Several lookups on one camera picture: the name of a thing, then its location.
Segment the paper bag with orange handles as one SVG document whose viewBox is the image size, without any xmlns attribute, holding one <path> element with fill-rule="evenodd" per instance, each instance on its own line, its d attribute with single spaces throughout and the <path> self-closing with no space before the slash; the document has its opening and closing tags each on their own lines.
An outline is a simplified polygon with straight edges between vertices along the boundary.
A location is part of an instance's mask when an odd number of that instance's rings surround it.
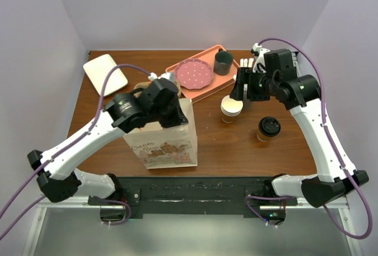
<svg viewBox="0 0 378 256">
<path fill-rule="evenodd" d="M 147 169 L 184 168 L 198 165 L 198 140 L 193 104 L 180 99 L 188 123 L 163 129 L 158 122 L 147 124 L 123 136 L 126 144 Z"/>
</svg>

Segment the single brown paper cup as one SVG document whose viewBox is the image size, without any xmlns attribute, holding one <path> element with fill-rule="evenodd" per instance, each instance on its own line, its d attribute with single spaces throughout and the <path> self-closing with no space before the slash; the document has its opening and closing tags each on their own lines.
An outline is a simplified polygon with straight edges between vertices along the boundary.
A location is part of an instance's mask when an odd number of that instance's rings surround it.
<svg viewBox="0 0 378 256">
<path fill-rule="evenodd" d="M 267 136 L 264 133 L 260 132 L 259 130 L 257 130 L 256 132 L 256 137 L 261 142 L 270 142 L 272 140 L 271 136 Z"/>
</svg>

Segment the black coffee cup lid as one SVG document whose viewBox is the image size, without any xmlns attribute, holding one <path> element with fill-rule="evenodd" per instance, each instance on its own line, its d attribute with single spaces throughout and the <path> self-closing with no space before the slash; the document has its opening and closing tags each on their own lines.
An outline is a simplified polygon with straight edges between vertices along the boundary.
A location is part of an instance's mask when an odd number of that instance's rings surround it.
<svg viewBox="0 0 378 256">
<path fill-rule="evenodd" d="M 264 117 L 260 120 L 258 128 L 263 135 L 274 137 L 281 131 L 281 124 L 274 117 Z"/>
</svg>

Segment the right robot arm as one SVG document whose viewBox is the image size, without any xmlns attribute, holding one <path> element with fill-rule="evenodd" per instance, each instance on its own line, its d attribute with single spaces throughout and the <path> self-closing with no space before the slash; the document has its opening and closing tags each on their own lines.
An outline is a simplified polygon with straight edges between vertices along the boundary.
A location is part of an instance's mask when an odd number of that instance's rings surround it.
<svg viewBox="0 0 378 256">
<path fill-rule="evenodd" d="M 321 88 L 314 76 L 298 77 L 293 68 L 254 73 L 250 68 L 240 67 L 230 97 L 250 101 L 268 101 L 275 97 L 298 123 L 312 153 L 316 174 L 275 176 L 263 190 L 267 203 L 275 205 L 284 196 L 292 196 L 305 198 L 318 208 L 369 181 L 367 172 L 356 169 L 346 155 L 327 112 L 322 109 Z"/>
</svg>

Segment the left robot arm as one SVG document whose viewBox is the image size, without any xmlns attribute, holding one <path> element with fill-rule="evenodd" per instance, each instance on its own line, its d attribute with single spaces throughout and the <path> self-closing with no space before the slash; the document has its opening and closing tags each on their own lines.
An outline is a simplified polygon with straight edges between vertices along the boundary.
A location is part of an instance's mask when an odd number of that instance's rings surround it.
<svg viewBox="0 0 378 256">
<path fill-rule="evenodd" d="M 164 129 L 188 123 L 177 86 L 165 78 L 154 80 L 145 89 L 117 94 L 67 140 L 44 152 L 30 152 L 28 160 L 37 172 L 42 193 L 53 203 L 75 195 L 118 203 L 123 199 L 123 187 L 114 174 L 96 175 L 77 167 L 103 146 L 152 122 Z"/>
</svg>

